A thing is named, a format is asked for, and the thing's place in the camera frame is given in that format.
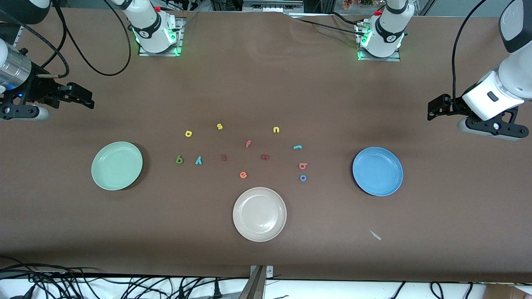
green plate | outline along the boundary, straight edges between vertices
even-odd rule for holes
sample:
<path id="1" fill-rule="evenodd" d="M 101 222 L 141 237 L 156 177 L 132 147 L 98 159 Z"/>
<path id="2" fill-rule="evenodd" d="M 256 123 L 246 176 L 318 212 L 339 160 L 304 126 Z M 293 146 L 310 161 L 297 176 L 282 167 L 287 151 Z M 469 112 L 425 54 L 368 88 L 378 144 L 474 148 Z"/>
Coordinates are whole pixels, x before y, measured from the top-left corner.
<path id="1" fill-rule="evenodd" d="M 94 182 L 105 190 L 120 190 L 133 184 L 142 170 L 142 154 L 129 142 L 115 142 L 101 149 L 93 160 Z"/>

plate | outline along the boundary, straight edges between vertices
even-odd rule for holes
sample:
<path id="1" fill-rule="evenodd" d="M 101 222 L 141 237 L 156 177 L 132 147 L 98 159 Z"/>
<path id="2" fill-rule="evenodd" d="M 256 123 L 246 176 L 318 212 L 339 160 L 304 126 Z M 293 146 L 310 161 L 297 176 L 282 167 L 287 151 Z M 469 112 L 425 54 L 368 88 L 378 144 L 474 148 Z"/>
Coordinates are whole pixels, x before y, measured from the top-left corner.
<path id="1" fill-rule="evenodd" d="M 368 147 L 353 161 L 353 176 L 362 190 L 374 196 L 388 196 L 403 182 L 399 159 L 382 147 Z"/>
<path id="2" fill-rule="evenodd" d="M 131 185 L 142 170 L 142 154 L 129 142 L 115 142 L 101 149 L 93 160 L 94 182 L 105 190 Z"/>
<path id="3" fill-rule="evenodd" d="M 286 206 L 281 196 L 264 187 L 251 188 L 237 199 L 233 222 L 238 232 L 254 242 L 266 242 L 281 233 L 286 222 Z"/>

brown table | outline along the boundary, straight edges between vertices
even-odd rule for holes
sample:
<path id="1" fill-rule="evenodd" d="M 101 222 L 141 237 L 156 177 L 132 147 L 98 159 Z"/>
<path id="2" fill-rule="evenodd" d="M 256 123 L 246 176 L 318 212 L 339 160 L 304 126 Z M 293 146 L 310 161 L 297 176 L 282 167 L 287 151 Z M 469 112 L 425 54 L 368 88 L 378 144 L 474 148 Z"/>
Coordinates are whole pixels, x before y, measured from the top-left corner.
<path id="1" fill-rule="evenodd" d="M 122 67 L 126 41 L 110 11 L 65 16 L 95 66 Z M 451 91 L 461 22 L 413 18 L 402 61 L 381 63 L 358 61 L 349 34 L 279 13 L 199 13 L 181 57 L 134 56 L 110 78 L 68 42 L 72 71 L 61 82 L 91 90 L 96 106 L 63 103 L 47 122 L 0 124 L 0 252 L 114 273 L 245 276 L 250 264 L 273 264 L 283 278 L 530 282 L 532 137 L 507 142 L 458 131 L 460 117 L 426 120 L 427 102 Z M 58 44 L 55 13 L 35 29 Z M 28 33 L 19 46 L 38 63 L 51 53 Z M 458 46 L 458 91 L 506 56 L 497 19 L 472 19 Z M 49 70 L 62 72 L 60 61 Z M 518 122 L 532 126 L 529 105 Z M 119 140 L 139 146 L 145 167 L 133 186 L 109 192 L 90 165 Z M 401 160 L 403 185 L 391 196 L 353 181 L 353 158 L 369 146 Z M 236 198 L 256 186 L 277 191 L 288 210 L 266 243 L 232 222 Z"/>

cardboard box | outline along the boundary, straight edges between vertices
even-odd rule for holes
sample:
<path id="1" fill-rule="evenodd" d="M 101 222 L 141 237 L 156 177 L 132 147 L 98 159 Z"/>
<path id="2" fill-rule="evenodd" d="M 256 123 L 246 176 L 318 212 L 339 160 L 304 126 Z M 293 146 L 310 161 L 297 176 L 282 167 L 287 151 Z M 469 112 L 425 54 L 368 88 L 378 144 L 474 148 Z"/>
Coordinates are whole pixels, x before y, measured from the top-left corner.
<path id="1" fill-rule="evenodd" d="M 483 299 L 532 299 L 532 296 L 515 286 L 488 284 Z"/>

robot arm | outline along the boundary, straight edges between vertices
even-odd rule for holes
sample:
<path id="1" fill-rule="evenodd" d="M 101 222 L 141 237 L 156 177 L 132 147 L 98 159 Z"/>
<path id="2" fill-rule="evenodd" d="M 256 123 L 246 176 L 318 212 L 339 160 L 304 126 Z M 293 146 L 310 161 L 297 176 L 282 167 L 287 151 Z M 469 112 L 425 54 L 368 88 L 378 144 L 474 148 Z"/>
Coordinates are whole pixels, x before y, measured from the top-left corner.
<path id="1" fill-rule="evenodd" d="M 150 53 L 160 53 L 176 43 L 173 30 L 176 17 L 155 10 L 149 0 L 112 0 L 123 9 L 133 26 L 135 37 L 141 47 Z"/>
<path id="2" fill-rule="evenodd" d="M 0 20 L 35 24 L 44 19 L 49 7 L 49 0 L 0 1 Z M 49 72 L 26 57 L 27 51 L 19 51 L 0 39 L 0 94 L 3 94 L 0 120 L 44 120 L 48 117 L 44 107 L 26 103 L 38 102 L 59 108 L 63 101 L 94 108 L 90 91 L 72 82 L 66 86 L 56 83 Z M 19 104 L 14 103 L 17 98 L 20 98 Z"/>
<path id="3" fill-rule="evenodd" d="M 446 94 L 429 102 L 428 120 L 461 114 L 468 116 L 458 124 L 464 132 L 508 140 L 528 135 L 527 127 L 514 122 L 517 106 L 532 99 L 532 0 L 513 0 L 499 19 L 499 30 L 510 56 L 454 103 Z M 502 119 L 506 113 L 508 122 Z"/>
<path id="4" fill-rule="evenodd" d="M 374 15 L 364 22 L 369 23 L 360 46 L 371 55 L 384 58 L 391 56 L 401 45 L 404 29 L 414 15 L 412 0 L 388 0 L 381 15 Z"/>

